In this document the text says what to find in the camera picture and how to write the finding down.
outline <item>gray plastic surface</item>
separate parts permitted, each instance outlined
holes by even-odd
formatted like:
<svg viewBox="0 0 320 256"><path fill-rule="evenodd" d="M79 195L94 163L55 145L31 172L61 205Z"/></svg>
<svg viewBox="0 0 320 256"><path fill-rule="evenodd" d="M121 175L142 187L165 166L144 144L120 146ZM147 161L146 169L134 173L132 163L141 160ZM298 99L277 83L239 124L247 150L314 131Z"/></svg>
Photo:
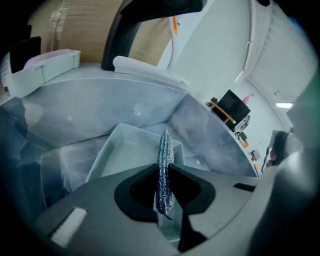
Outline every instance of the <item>gray plastic surface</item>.
<svg viewBox="0 0 320 256"><path fill-rule="evenodd" d="M114 191L124 179L146 166L90 181L53 205L36 222L49 235L73 208L88 214L68 248L81 255L175 255L178 250L166 239L156 223L130 219L116 205ZM216 200L204 214L190 217L192 227L211 237L225 226L250 198L251 192L233 187L236 183L255 185L257 178L213 173L184 167L216 187Z"/></svg>

